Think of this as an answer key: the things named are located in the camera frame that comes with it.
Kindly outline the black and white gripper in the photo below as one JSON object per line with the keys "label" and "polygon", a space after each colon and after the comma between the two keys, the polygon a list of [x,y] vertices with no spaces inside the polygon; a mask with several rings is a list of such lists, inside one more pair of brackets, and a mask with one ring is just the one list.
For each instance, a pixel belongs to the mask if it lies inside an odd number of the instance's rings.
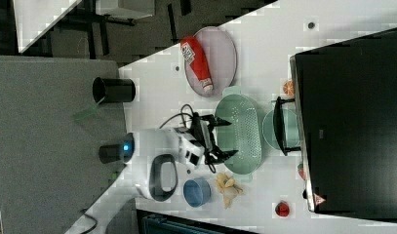
{"label": "black and white gripper", "polygon": [[[175,159],[185,166],[198,166],[206,153],[215,148],[212,142],[214,127],[229,126],[230,122],[212,114],[199,116],[197,112],[192,117],[189,128],[174,128],[177,135],[178,150]],[[210,164],[221,164],[237,153],[237,150],[213,150],[207,157]]]}

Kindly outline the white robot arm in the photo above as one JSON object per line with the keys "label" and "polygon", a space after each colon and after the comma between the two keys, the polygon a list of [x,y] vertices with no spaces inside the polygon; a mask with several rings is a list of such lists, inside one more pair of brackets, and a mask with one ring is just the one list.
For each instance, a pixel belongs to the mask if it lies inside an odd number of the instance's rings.
{"label": "white robot arm", "polygon": [[190,120],[189,126],[161,126],[125,136],[122,152],[127,168],[123,178],[130,182],[136,196],[158,202],[173,196],[174,187],[166,190],[163,186],[167,180],[165,165],[173,168],[180,163],[191,171],[205,165],[213,173],[216,165],[236,154],[234,150],[221,150],[214,137],[214,128],[228,126],[228,121],[198,113],[191,114]]}

